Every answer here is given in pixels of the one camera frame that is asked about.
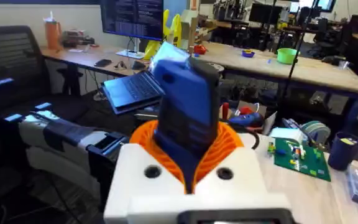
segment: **monitor stand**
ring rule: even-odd
[[[125,56],[125,57],[130,57],[130,58],[136,58],[136,59],[142,59],[144,58],[144,53],[143,52],[138,52],[138,46],[139,46],[139,38],[134,38],[135,40],[135,46],[134,46],[134,50],[122,50],[120,52],[117,52],[118,55],[121,56]]]

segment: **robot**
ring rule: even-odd
[[[120,150],[104,221],[294,223],[287,198],[267,192],[255,152],[218,122],[216,71],[162,60],[155,78],[165,92],[158,121]]]
[[[5,119],[12,142],[31,167],[99,197],[106,223],[294,223],[287,198],[267,192],[255,152],[218,122],[213,67],[161,60],[154,73],[158,121],[130,139],[65,121],[45,103]]]

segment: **green circuit board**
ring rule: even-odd
[[[299,147],[299,144],[293,140],[276,138],[274,164],[312,177],[331,181],[323,151],[304,144],[302,146],[305,150],[305,155],[302,159],[293,152],[294,146]],[[277,150],[281,150],[285,154],[279,154]]]

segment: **orange 3d-printed part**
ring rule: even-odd
[[[149,121],[136,129],[130,143],[141,145],[151,156],[163,165],[172,175],[185,185],[185,178],[180,167],[155,143],[153,139],[154,131],[158,126],[158,121]],[[194,186],[223,161],[237,147],[242,147],[242,141],[237,133],[227,124],[219,122],[218,136],[197,166]]]

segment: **smartphone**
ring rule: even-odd
[[[94,64],[95,67],[106,67],[111,64],[111,60],[102,59]]]

